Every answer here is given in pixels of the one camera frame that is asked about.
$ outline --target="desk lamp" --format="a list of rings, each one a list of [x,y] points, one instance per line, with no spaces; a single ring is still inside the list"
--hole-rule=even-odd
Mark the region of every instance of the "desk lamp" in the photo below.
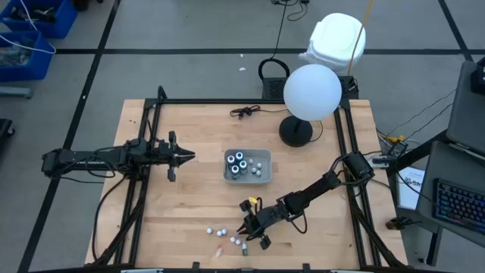
[[[321,64],[308,64],[295,70],[286,81],[283,98],[293,114],[280,124],[280,138],[291,147],[310,142],[309,121],[330,115],[340,103],[342,86],[335,73]]]

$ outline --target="keyboard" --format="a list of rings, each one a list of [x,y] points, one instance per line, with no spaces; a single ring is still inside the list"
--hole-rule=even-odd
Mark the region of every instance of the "keyboard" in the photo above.
[[[437,178],[433,198],[434,218],[485,234],[485,194]]]

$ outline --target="blue storage bin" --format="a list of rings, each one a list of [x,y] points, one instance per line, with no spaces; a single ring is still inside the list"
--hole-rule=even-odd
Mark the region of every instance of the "blue storage bin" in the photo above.
[[[12,42],[21,41],[24,36],[35,41],[34,48],[43,49],[47,52],[53,51],[42,34],[39,31],[23,31],[16,33],[0,33],[4,38]],[[0,47],[11,46],[8,42],[0,39]],[[25,65],[18,66],[0,66],[0,81],[14,81],[14,80],[41,80],[45,78],[47,69],[51,63],[52,54],[45,52],[32,51],[29,62]]]
[[[77,11],[74,9],[73,3],[70,0],[23,0],[23,3],[27,8],[30,8],[33,3],[42,3],[43,5],[46,4],[58,8],[55,14],[55,23],[34,21],[35,26],[45,38],[65,38],[77,16]],[[9,19],[14,7],[23,9],[20,0],[10,0],[7,7],[0,13],[0,23],[4,23],[12,31],[34,30],[28,20]]]

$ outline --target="gray plastic tray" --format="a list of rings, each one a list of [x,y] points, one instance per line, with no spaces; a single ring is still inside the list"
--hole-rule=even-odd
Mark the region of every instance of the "gray plastic tray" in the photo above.
[[[234,180],[230,175],[230,170],[227,166],[226,158],[229,155],[236,155],[237,152],[242,152],[242,154],[244,155],[243,160],[246,160],[246,162],[251,158],[254,161],[254,163],[252,163],[252,165],[249,165],[249,162],[248,162],[247,174],[241,174],[239,178]],[[261,171],[260,177],[258,177],[256,174],[253,174],[251,172],[251,169],[253,167],[256,168],[256,165],[258,163],[262,164],[262,167],[260,169]],[[241,184],[241,185],[266,184],[269,181],[271,181],[271,178],[273,176],[271,152],[267,149],[228,149],[224,153],[223,168],[224,168],[223,177],[226,182],[231,184]]]

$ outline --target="white plastic container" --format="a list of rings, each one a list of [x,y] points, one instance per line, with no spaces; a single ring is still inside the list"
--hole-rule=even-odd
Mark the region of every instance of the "white plastic container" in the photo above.
[[[352,51],[357,41],[361,22],[346,14],[329,14],[318,22],[310,37],[310,45],[305,53],[299,55],[301,59],[311,64],[322,64],[337,75],[344,75],[349,69]],[[365,28],[362,30],[354,54],[354,67],[364,53]]]

